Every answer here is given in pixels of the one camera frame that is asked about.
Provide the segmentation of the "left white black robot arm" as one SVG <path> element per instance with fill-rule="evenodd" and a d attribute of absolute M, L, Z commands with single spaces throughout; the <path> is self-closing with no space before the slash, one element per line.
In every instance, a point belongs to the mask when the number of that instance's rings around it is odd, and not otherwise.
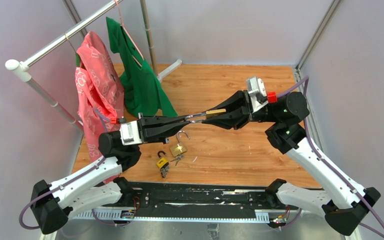
<path fill-rule="evenodd" d="M 27 209 L 31 209 L 36 229 L 48 235 L 60 230 L 69 220 L 85 211 L 108 204 L 122 207 L 139 203 L 135 191 L 120 174 L 133 167 L 141 156 L 140 145 L 168 143 L 169 137 L 190 124 L 187 115 L 140 116 L 127 122 L 116 119 L 119 129 L 102 133 L 98 138 L 97 160 L 77 172 L 51 183 L 41 180 L 32 190 L 30 202 L 19 215 L 23 221 Z"/>

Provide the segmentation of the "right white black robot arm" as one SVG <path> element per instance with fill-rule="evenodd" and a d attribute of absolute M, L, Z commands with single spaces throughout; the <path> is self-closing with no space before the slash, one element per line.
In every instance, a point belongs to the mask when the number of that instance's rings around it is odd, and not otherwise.
<path fill-rule="evenodd" d="M 238 91 L 207 110 L 204 123 L 227 130 L 240 129 L 249 122 L 271 123 L 265 131 L 271 146 L 303 167 L 321 190 L 276 179 L 266 188 L 266 204 L 272 209 L 289 205 L 309 211 L 323 217 L 338 233 L 350 236 L 373 212 L 381 195 L 376 188 L 351 179 L 320 150 L 305 126 L 309 113 L 301 92 Z"/>

